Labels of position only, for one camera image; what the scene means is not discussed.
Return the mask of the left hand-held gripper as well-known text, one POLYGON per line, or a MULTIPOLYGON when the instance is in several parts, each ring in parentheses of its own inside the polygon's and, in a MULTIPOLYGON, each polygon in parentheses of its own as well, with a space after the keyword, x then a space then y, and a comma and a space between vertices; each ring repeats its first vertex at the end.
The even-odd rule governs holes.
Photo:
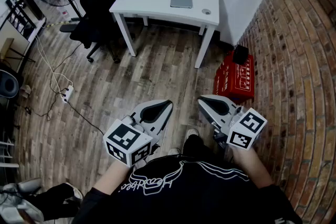
POLYGON ((159 133, 173 110, 171 100, 152 100, 137 105, 131 115, 115 120, 103 141, 107 153, 127 167, 152 155, 159 147, 159 133))

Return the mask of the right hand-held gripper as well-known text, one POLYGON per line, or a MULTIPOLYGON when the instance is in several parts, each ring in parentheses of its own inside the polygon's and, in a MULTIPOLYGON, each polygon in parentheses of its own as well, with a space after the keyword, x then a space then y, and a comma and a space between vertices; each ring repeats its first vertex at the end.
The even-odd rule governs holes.
POLYGON ((198 98, 198 105, 209 123, 219 128, 213 138, 222 148, 230 145, 249 150, 267 125, 267 120, 253 108, 237 107, 233 101, 221 95, 202 95, 198 98))

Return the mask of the person's right forearm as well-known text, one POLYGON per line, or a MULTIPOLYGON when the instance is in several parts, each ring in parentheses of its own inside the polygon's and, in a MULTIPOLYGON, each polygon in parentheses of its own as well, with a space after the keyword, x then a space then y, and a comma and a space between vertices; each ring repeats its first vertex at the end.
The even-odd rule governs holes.
POLYGON ((233 151, 233 160, 252 180, 258 188, 264 188, 273 184, 270 174, 259 159, 255 150, 249 150, 230 146, 233 151))

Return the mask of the person's left forearm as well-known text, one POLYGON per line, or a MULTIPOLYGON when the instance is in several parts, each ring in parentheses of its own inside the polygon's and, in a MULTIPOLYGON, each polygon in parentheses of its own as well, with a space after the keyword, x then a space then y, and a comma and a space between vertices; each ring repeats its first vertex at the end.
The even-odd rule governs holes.
POLYGON ((122 162, 114 161, 93 187, 104 194, 111 195, 127 178, 130 170, 131 168, 122 162))

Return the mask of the red box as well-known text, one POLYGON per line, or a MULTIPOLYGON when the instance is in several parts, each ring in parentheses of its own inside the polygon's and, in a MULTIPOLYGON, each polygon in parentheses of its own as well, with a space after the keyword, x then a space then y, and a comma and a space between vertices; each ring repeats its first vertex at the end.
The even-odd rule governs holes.
POLYGON ((248 55, 244 64, 233 62, 234 52, 225 56, 215 73, 213 94, 229 98, 241 104, 254 98, 255 73, 254 59, 248 55))

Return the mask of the person's black trousers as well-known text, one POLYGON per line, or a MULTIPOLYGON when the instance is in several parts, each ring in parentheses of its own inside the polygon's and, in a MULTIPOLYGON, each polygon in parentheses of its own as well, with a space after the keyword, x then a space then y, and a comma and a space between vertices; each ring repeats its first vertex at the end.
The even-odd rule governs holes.
POLYGON ((224 161, 207 147, 203 140, 196 134, 192 134, 186 139, 183 145, 182 155, 217 166, 224 165, 224 161))

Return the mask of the small black box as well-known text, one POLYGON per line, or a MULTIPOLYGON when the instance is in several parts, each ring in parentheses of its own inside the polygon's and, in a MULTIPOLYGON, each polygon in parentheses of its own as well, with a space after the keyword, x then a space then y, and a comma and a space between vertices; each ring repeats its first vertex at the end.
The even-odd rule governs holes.
POLYGON ((248 59, 249 50, 242 45, 236 45, 233 52, 233 62, 239 65, 245 64, 248 59))

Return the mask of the white power strip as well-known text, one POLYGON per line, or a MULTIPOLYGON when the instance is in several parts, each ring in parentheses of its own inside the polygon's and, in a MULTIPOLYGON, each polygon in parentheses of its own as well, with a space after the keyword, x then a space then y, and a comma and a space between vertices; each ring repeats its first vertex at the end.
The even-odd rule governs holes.
POLYGON ((73 87, 73 85, 70 84, 61 96, 63 103, 68 103, 73 91, 74 91, 74 87, 73 87))

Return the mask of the person's black shirt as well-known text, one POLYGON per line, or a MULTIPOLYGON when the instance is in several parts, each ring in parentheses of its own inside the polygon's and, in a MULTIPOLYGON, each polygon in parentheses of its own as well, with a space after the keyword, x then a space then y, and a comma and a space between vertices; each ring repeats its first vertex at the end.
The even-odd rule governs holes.
POLYGON ((258 188, 237 168, 165 156, 107 195, 92 188, 72 224, 302 224, 278 186, 258 188))

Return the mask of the white desk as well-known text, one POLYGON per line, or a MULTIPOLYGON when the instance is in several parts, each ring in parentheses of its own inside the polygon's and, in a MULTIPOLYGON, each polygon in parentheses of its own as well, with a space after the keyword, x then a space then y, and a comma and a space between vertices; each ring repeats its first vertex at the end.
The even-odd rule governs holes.
POLYGON ((157 17, 200 26, 199 33, 203 36, 203 41, 195 62, 195 68, 198 69, 207 52, 213 33, 219 25, 219 0, 192 1, 192 8, 174 8, 170 6, 170 0, 116 0, 110 11, 113 12, 129 53, 133 57, 137 53, 124 19, 125 15, 139 15, 143 18, 145 25, 148 23, 149 17, 157 17), (203 14, 202 9, 209 9, 211 14, 203 14))

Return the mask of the black office chair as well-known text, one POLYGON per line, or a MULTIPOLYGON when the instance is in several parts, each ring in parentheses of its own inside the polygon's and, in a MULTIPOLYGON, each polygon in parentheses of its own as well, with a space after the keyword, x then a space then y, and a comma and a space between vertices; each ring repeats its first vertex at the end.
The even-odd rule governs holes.
POLYGON ((91 55, 101 46, 106 45, 115 63, 120 63, 112 51, 110 43, 118 38, 116 25, 110 8, 116 0, 80 0, 85 15, 77 24, 65 24, 60 27, 62 33, 70 33, 71 40, 81 42, 86 49, 92 43, 95 46, 87 55, 89 62, 93 62, 91 55))

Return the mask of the black round bin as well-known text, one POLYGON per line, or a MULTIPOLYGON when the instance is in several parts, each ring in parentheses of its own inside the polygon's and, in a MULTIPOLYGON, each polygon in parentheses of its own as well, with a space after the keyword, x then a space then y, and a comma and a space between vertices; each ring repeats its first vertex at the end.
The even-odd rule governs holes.
POLYGON ((9 72, 0 69, 0 96, 13 98, 19 92, 18 80, 9 72))

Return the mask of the white metal rack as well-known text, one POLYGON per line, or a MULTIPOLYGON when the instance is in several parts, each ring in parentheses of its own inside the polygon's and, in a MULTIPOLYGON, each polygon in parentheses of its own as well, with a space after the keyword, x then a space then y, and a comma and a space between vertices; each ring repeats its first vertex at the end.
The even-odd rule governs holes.
POLYGON ((15 144, 9 137, 0 141, 0 168, 19 168, 19 164, 13 162, 14 157, 10 153, 14 147, 15 144))

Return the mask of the grey fabric bag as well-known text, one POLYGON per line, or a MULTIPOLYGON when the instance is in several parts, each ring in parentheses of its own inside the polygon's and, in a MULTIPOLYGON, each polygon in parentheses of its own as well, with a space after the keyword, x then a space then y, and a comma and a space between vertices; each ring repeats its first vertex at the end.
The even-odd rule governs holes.
POLYGON ((40 188, 41 178, 0 186, 0 224, 42 224, 42 211, 27 200, 40 188))

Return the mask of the black metal shelf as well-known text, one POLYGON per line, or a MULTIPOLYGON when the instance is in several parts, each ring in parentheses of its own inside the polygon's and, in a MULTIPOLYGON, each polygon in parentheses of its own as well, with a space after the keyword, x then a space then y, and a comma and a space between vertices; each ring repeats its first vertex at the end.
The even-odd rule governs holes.
POLYGON ((6 24, 11 24, 25 39, 34 42, 46 25, 46 16, 36 0, 6 0, 5 7, 8 11, 0 19, 0 31, 6 24))

